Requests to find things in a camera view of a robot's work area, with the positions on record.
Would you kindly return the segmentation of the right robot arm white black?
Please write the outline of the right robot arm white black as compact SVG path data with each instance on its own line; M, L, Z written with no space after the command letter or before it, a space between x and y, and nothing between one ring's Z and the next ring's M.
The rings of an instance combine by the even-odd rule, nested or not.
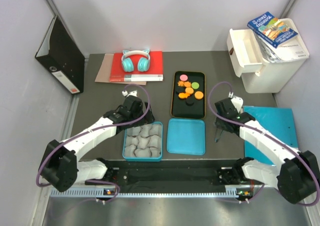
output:
M268 165L252 157L238 159L232 166L236 182L259 181L273 187L292 204L300 203L313 193L316 194L314 204L319 202L320 171L313 153L300 152L264 129L253 116L241 111L239 97L228 97L214 105L217 128L250 143L272 162Z

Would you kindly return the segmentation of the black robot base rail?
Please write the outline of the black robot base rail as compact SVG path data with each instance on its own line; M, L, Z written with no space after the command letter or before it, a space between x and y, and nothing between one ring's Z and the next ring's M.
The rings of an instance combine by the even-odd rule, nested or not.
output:
M260 186L257 181L237 181L231 171L234 163L234 159L110 160L102 180L116 183L122 193L209 193L224 192L226 185L247 190Z

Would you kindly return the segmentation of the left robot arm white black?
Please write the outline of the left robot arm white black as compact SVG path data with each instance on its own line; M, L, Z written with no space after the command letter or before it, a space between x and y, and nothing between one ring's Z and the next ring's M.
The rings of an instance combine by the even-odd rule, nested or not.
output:
M151 106L140 98L129 95L115 110L106 112L96 123L81 133L61 142L51 141L39 167L42 176L57 191L65 192L75 183L98 180L108 184L113 171L106 160L99 158L82 161L82 157L103 141L120 132L151 124L155 121Z

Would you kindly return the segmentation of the orange fish cookie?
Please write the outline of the orange fish cookie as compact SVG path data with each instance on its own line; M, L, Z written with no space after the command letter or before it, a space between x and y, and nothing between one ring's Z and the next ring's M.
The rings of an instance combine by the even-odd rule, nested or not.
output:
M186 99L186 98L188 98L190 95L188 95L188 94L186 94L186 93L179 93L178 94L178 97L180 98L180 99Z

